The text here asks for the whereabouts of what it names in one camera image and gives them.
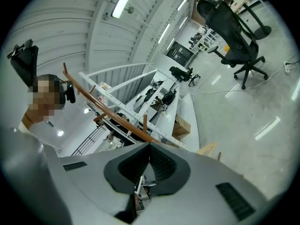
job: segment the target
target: desk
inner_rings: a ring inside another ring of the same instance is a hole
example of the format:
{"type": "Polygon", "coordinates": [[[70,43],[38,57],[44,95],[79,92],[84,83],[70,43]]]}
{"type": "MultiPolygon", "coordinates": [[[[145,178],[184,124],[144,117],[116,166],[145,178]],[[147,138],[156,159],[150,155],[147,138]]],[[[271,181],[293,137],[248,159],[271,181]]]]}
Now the desk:
{"type": "Polygon", "coordinates": [[[231,6],[231,10],[236,13],[247,0],[236,0],[231,6]]]}
{"type": "MultiPolygon", "coordinates": [[[[265,38],[266,36],[268,36],[271,31],[272,28],[270,26],[264,26],[263,23],[261,22],[261,20],[259,20],[259,18],[256,16],[256,14],[252,11],[251,8],[248,7],[248,5],[246,4],[247,0],[236,0],[231,6],[230,8],[232,9],[232,11],[234,13],[236,13],[242,6],[244,6],[244,8],[254,17],[254,19],[257,21],[257,23],[259,24],[260,28],[257,29],[254,33],[252,33],[254,35],[254,37],[256,38],[256,40],[260,40],[265,38]]],[[[241,19],[239,19],[240,22],[246,27],[248,28],[244,21],[242,21],[241,19]]]]}

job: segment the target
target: chair armrest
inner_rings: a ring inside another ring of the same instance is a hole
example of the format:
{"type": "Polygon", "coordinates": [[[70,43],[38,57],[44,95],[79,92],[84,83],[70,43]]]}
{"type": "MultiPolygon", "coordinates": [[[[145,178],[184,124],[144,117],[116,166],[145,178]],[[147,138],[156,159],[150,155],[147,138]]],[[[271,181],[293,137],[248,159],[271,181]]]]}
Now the chair armrest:
{"type": "Polygon", "coordinates": [[[207,51],[207,53],[215,53],[218,48],[219,46],[212,47],[207,51]]]}
{"type": "Polygon", "coordinates": [[[218,46],[215,46],[215,47],[209,49],[209,50],[207,51],[207,53],[212,53],[212,52],[214,52],[214,53],[215,53],[216,55],[218,55],[221,59],[225,60],[228,64],[232,64],[232,62],[230,62],[226,57],[224,57],[221,53],[219,53],[219,52],[217,51],[218,48],[219,48],[218,46]]]}

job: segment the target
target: wire mesh panel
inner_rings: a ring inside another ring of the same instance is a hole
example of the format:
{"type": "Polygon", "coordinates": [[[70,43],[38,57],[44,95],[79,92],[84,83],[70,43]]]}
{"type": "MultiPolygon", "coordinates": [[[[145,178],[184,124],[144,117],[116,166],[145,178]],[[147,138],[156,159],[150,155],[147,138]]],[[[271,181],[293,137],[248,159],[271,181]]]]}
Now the wire mesh panel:
{"type": "Polygon", "coordinates": [[[106,131],[106,126],[97,127],[73,152],[71,156],[84,155],[98,138],[106,131]]]}

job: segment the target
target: concrete floor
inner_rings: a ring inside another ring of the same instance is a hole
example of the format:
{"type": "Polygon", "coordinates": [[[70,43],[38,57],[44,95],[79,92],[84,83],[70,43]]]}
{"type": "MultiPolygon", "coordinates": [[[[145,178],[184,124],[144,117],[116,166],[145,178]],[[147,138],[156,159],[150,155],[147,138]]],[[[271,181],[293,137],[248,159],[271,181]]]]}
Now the concrete floor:
{"type": "MultiPolygon", "coordinates": [[[[283,66],[284,61],[295,62],[300,56],[293,43],[293,37],[285,27],[280,16],[270,6],[257,5],[253,10],[272,33],[257,41],[259,56],[266,62],[256,66],[268,73],[269,77],[283,66]]],[[[249,13],[248,26],[256,30],[259,25],[249,13]]],[[[219,42],[220,52],[225,54],[225,42],[219,42]]],[[[200,53],[191,64],[201,79],[193,95],[201,147],[217,143],[213,156],[222,152],[221,162],[242,174],[256,185],[268,199],[287,189],[296,165],[299,162],[299,96],[291,99],[299,81],[300,69],[297,63],[290,75],[281,68],[270,80],[245,91],[241,90],[244,73],[235,80],[235,68],[221,64],[215,54],[200,53]],[[237,90],[226,98],[236,84],[237,90]],[[203,93],[200,91],[224,91],[203,93]]],[[[263,75],[249,74],[246,87],[263,82],[263,75]]]]}

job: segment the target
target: black office chair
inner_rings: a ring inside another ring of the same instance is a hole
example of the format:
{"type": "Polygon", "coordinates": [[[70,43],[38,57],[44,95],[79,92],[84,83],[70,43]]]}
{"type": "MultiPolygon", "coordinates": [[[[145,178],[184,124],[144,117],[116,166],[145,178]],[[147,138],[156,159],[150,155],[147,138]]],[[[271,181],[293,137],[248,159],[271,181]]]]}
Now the black office chair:
{"type": "Polygon", "coordinates": [[[250,70],[263,74],[264,79],[267,80],[269,78],[267,73],[254,67],[254,65],[259,61],[265,62],[265,58],[263,56],[257,58],[258,45],[256,43],[256,39],[251,32],[247,32],[242,27],[237,15],[222,0],[219,0],[209,13],[207,13],[207,8],[208,6],[205,4],[206,24],[217,34],[219,34],[230,47],[230,50],[225,56],[217,51],[218,46],[209,49],[208,53],[214,52],[220,58],[222,58],[221,63],[228,64],[232,68],[234,68],[237,64],[244,65],[241,69],[236,71],[233,76],[236,79],[238,78],[238,73],[245,71],[245,76],[241,87],[243,90],[246,88],[245,83],[250,70]],[[251,39],[250,45],[247,44],[241,35],[241,32],[251,39]]]}
{"type": "Polygon", "coordinates": [[[175,77],[179,82],[187,82],[190,80],[188,86],[190,87],[191,84],[193,84],[193,86],[195,86],[194,84],[194,80],[196,78],[201,78],[198,74],[193,76],[193,69],[192,68],[187,68],[187,72],[182,71],[181,69],[179,69],[178,67],[171,67],[169,69],[169,71],[171,71],[171,74],[173,77],[175,77]]]}

